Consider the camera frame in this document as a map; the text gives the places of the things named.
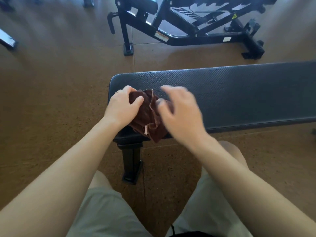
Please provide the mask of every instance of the black handle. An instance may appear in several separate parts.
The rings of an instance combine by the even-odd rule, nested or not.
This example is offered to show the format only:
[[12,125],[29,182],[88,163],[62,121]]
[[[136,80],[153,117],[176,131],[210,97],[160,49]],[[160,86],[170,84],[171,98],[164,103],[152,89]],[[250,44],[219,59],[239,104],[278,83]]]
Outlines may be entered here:
[[115,34],[115,30],[114,30],[114,25],[113,25],[113,21],[112,21],[112,18],[113,17],[117,17],[119,16],[119,13],[118,12],[110,12],[107,16],[107,22],[109,23],[109,27],[110,27],[110,30],[111,30],[111,33],[112,34]]

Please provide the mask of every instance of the crumpled towel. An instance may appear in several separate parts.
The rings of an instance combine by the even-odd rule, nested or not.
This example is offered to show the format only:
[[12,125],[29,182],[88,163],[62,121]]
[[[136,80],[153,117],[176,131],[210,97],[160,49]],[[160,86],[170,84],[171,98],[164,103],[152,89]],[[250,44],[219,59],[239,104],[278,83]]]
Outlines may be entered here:
[[[139,96],[144,97],[144,102],[140,106],[136,117],[132,120],[129,126],[131,126],[134,131],[149,137],[157,143],[168,133],[162,123],[161,116],[156,107],[156,100],[158,100],[158,96],[154,94],[153,89],[146,89],[144,91],[138,90],[130,93],[130,104],[132,104]],[[167,103],[170,111],[173,113],[172,103],[170,101],[167,101]]]

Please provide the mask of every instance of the cloth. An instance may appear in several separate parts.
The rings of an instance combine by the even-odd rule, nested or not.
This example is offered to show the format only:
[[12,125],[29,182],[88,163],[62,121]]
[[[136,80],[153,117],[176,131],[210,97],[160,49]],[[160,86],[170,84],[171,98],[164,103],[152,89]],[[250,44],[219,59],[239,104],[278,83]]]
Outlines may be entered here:
[[[173,226],[178,237],[205,236],[187,233],[190,231],[201,231],[216,237],[252,237],[209,175],[201,177]],[[87,191],[67,234],[67,237],[74,236],[152,237],[121,194],[107,188]],[[168,236],[172,236],[171,227],[166,234]]]
[[[129,126],[131,126],[134,131],[149,137],[157,143],[168,133],[162,123],[160,114],[157,111],[156,101],[158,100],[158,96],[154,94],[153,89],[146,89],[144,91],[138,90],[130,93],[130,104],[132,104],[139,96],[144,97],[144,102]],[[170,111],[173,113],[172,103],[170,101],[167,101],[167,103]]]

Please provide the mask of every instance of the towel tag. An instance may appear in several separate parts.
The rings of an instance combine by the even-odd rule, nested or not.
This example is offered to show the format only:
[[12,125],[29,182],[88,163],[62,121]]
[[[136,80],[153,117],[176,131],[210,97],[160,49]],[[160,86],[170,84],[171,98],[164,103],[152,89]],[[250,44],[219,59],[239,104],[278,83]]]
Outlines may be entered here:
[[148,134],[148,126],[146,125],[144,135],[147,135],[147,134]]

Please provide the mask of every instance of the coil spring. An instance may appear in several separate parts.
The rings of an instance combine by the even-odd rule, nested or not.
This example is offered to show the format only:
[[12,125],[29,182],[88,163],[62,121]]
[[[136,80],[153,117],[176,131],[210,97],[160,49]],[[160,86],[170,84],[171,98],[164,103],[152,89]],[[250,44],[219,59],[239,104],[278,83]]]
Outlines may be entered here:
[[201,19],[201,17],[199,15],[196,15],[195,13],[190,12],[182,7],[172,7],[172,9],[179,12],[179,13],[182,13],[188,17],[191,17],[192,19],[195,19],[195,20]]

